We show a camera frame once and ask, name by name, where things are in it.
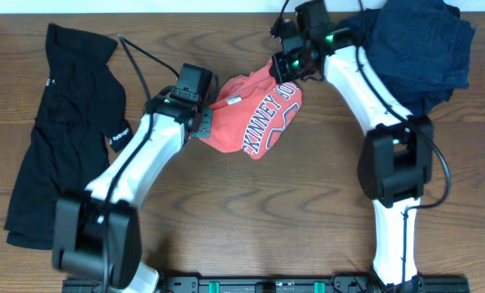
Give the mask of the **red soccer t-shirt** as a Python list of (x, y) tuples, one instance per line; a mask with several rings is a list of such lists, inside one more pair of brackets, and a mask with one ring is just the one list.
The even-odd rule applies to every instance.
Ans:
[(211, 105), (212, 127), (202, 142), (222, 152), (246, 152), (260, 159), (299, 112), (302, 91), (293, 82), (278, 84), (272, 63), (229, 79)]

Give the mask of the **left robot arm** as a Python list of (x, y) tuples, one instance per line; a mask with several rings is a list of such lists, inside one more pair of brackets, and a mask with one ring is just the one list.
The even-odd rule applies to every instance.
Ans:
[(169, 160), (190, 138), (207, 138), (218, 78), (184, 64), (175, 85), (150, 97), (138, 130), (116, 160), (84, 190), (55, 206), (53, 266), (69, 274), (64, 292), (158, 290), (160, 274), (142, 261), (138, 210)]

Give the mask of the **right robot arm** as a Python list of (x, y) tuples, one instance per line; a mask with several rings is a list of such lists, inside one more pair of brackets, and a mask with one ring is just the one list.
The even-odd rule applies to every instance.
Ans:
[(270, 73), (276, 82), (329, 83), (365, 135), (357, 176), (374, 206), (376, 248), (369, 290), (421, 292), (414, 236), (417, 210), (431, 180), (433, 125), (396, 101), (354, 32), (332, 25), (324, 2), (297, 6), (294, 21), (278, 16), (269, 32), (282, 44), (272, 56)]

